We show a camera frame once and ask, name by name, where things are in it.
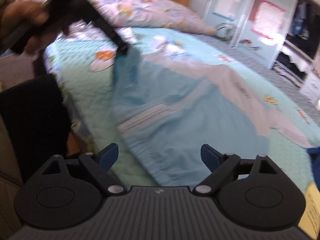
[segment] poster on door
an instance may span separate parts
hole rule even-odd
[[[261,0],[251,30],[264,38],[274,39],[282,28],[284,15],[284,9]]]

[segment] pillow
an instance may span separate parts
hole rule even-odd
[[[114,27],[166,27],[186,33],[216,33],[196,13],[170,0],[89,1]]]

